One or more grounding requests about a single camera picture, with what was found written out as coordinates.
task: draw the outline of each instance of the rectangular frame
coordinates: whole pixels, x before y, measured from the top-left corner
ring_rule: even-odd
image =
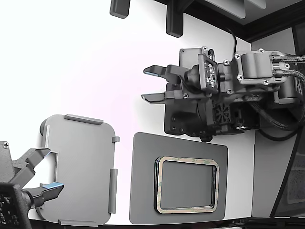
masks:
[[[165,161],[190,163],[213,166],[212,170],[212,203],[208,206],[187,207],[187,208],[161,208],[161,191],[162,191],[162,172],[163,163]],[[185,214],[185,213],[208,213],[214,212],[217,208],[218,200],[218,184],[219,184],[219,166],[217,162],[211,159],[195,159],[183,157],[162,156],[156,159],[155,162],[155,209],[161,214]]]

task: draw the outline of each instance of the robotic arm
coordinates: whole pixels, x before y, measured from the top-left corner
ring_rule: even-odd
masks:
[[[57,182],[22,189],[34,177],[37,164],[50,152],[48,148],[30,149],[12,161],[9,144],[0,142],[0,229],[31,229],[29,210],[57,198],[63,190],[63,184]]]
[[[304,125],[305,77],[292,68],[304,61],[305,56],[259,49],[216,63],[212,49],[181,49],[179,66],[144,70],[168,83],[164,93],[142,99],[165,104],[164,130],[171,135],[210,142],[214,135],[276,126],[293,136]]]

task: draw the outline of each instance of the gray lid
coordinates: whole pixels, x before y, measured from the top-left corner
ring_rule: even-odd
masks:
[[[115,213],[117,171],[112,168],[119,138],[113,128],[102,120],[57,114],[41,124],[41,133],[42,145],[56,153],[55,181],[64,190],[37,212],[62,225],[106,223]]]

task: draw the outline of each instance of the gray metal plate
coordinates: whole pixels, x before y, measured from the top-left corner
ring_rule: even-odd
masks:
[[[47,221],[62,225],[106,223],[111,216],[113,128],[102,120],[54,115],[42,124],[41,130],[43,146],[57,152],[55,181],[63,183],[64,189],[37,212]]]
[[[219,165],[216,211],[212,213],[160,214],[154,208],[155,161],[162,156],[212,159]],[[228,149],[226,146],[136,133],[133,143],[130,222],[175,224],[222,220],[225,215]],[[161,205],[196,207],[211,201],[211,170],[206,166],[167,162],[163,168]]]

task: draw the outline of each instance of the white table surface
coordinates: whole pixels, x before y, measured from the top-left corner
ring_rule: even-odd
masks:
[[[13,159],[41,145],[39,127],[54,114],[103,119],[121,137],[116,144],[117,212],[107,224],[130,224],[132,143],[135,133],[166,135],[164,106],[141,94],[163,92],[165,80],[144,75],[153,64],[178,65],[180,48],[213,48],[216,60],[230,59],[230,34],[189,15],[184,35],[165,33],[166,6],[132,0],[129,16],[109,14],[111,0],[0,1],[0,139]],[[238,40],[238,50],[250,44]],[[191,139],[186,136],[178,138]],[[254,132],[218,136],[229,149],[225,219],[251,216]],[[52,157],[36,167],[26,188],[52,182]],[[34,210],[31,219],[39,219]]]

